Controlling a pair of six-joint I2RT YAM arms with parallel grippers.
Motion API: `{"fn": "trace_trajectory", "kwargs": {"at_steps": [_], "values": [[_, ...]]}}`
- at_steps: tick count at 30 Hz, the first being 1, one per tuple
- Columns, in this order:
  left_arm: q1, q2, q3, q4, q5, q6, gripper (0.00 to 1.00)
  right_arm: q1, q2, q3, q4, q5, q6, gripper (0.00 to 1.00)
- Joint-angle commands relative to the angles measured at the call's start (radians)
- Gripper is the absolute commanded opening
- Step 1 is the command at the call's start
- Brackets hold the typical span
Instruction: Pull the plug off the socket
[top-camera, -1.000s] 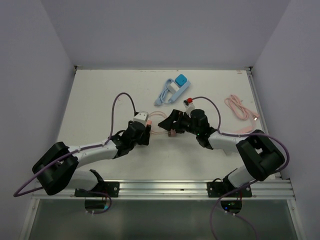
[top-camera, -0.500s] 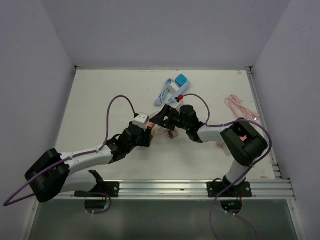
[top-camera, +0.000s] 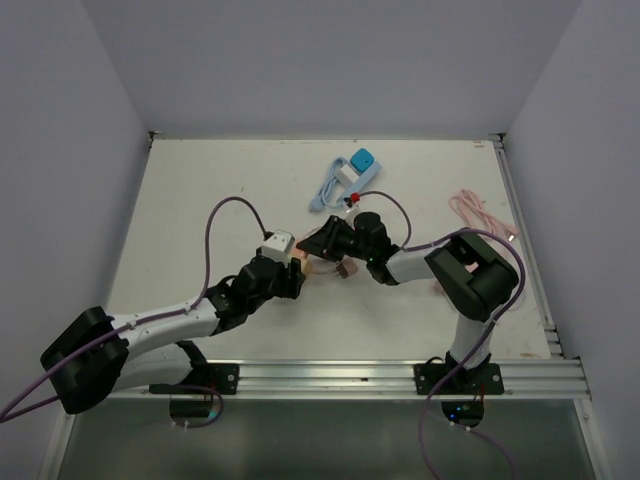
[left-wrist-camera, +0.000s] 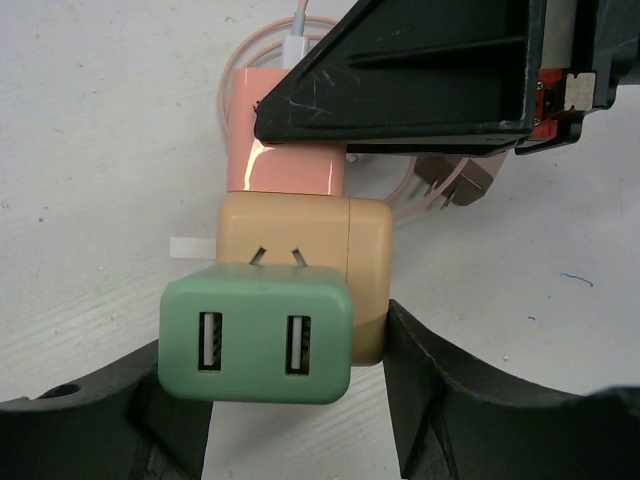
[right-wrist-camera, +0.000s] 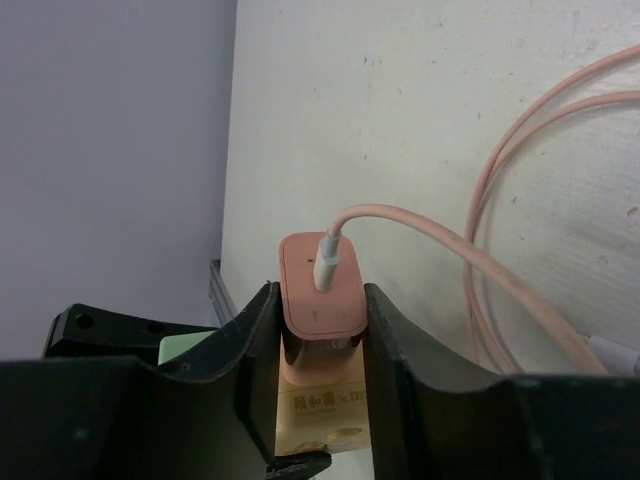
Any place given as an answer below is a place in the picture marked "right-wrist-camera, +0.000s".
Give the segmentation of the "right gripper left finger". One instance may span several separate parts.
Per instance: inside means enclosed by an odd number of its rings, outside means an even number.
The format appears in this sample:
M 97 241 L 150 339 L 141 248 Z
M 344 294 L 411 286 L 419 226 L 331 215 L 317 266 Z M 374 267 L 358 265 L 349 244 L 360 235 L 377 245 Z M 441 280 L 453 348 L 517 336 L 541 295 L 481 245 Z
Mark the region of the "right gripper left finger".
M 5 479 L 310 479 L 325 451 L 275 454 L 277 283 L 163 365 L 131 355 L 1 365 Z

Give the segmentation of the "green plug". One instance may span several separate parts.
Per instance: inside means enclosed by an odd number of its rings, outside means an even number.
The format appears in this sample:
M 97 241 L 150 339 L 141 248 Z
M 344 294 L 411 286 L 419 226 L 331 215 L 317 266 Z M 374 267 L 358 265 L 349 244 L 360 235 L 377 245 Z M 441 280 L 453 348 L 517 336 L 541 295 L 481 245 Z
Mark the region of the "green plug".
M 213 334 L 203 331 L 164 337 L 159 344 L 157 364 L 163 365 L 190 350 Z

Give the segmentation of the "pink charger plug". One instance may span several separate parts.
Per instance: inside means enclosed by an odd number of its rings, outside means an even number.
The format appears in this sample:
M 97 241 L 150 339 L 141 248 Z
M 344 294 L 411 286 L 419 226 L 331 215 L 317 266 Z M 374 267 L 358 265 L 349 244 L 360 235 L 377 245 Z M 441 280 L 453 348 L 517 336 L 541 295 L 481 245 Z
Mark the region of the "pink charger plug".
M 282 333 L 286 380 L 297 386 L 329 385 L 349 375 L 367 327 L 364 283 L 346 237 L 302 232 L 279 247 Z

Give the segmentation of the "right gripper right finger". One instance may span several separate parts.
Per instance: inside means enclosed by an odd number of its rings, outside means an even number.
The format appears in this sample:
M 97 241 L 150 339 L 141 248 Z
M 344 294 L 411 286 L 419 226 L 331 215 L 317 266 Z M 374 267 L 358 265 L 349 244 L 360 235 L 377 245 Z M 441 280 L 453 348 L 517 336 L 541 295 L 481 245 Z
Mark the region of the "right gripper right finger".
M 633 377 L 501 376 L 435 340 L 376 285 L 363 340 L 379 479 L 635 479 Z

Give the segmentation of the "beige cube socket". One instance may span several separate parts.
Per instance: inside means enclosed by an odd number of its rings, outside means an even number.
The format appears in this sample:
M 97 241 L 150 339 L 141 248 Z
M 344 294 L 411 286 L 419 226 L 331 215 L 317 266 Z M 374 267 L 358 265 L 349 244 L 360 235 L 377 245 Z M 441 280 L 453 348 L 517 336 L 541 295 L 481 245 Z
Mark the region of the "beige cube socket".
M 279 379 L 275 454 L 330 454 L 370 446 L 366 384 L 362 380 L 300 387 Z

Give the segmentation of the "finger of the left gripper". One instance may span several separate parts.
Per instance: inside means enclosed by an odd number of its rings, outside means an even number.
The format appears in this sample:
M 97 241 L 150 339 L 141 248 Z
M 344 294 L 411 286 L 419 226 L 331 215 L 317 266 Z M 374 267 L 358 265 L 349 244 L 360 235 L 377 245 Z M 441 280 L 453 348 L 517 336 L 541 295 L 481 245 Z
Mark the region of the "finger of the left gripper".
M 42 357 L 157 358 L 160 342 L 167 336 L 215 330 L 217 327 L 168 323 L 74 304 L 52 321 Z

